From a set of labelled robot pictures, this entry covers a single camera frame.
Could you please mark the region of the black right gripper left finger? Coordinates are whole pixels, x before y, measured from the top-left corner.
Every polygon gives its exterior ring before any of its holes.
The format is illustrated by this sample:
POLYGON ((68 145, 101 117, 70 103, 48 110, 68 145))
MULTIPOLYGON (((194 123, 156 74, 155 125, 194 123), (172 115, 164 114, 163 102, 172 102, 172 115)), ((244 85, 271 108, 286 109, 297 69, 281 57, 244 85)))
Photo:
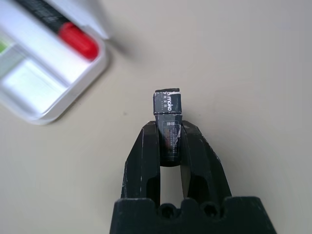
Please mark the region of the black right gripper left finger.
POLYGON ((121 198, 149 198, 160 204, 159 136, 155 121, 141 128, 126 159, 121 198))

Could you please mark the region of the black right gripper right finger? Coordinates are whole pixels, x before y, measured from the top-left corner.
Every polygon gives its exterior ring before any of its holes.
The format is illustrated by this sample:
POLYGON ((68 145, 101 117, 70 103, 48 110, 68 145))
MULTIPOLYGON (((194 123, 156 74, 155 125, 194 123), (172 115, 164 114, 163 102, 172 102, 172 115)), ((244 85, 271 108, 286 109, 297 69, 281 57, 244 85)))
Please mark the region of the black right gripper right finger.
POLYGON ((201 131, 183 121, 180 139, 181 182, 185 198, 222 203, 231 197, 222 164, 201 131))

